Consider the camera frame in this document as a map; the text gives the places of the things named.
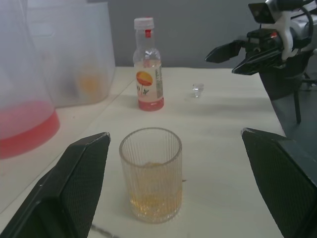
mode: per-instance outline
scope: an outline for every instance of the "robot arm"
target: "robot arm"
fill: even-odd
[[[310,14],[317,8],[314,0],[267,0],[249,4],[249,8],[262,27],[249,32],[246,40],[217,47],[206,61],[221,63],[245,48],[246,58],[233,73],[251,75],[270,67],[284,67],[289,58],[315,49],[317,35],[314,37],[313,30],[317,16]]]

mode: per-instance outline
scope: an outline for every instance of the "glass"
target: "glass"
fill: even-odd
[[[182,143],[166,129],[137,130],[120,144],[132,212],[150,223],[176,215],[182,202]]]
[[[203,83],[195,83],[193,84],[193,92],[195,94],[195,98],[200,97],[204,90],[204,84]]]

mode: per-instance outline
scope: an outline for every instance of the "gray wall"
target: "gray wall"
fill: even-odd
[[[117,66],[132,66],[133,20],[153,16],[156,46],[168,67],[234,67],[240,56],[221,65],[206,63],[215,47],[246,35],[258,24],[248,3],[264,0],[108,0]]]

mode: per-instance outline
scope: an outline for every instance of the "plastic bottle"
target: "plastic bottle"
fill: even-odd
[[[137,49],[133,56],[136,69],[139,108],[157,111],[164,106],[161,60],[154,46],[154,21],[152,17],[136,18]]]

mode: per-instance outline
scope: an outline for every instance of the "white plastic bin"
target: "white plastic bin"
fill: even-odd
[[[59,121],[19,0],[0,1],[0,159],[50,139]]]
[[[61,2],[29,4],[27,13],[53,103],[64,107],[101,101],[115,70],[107,2]]]

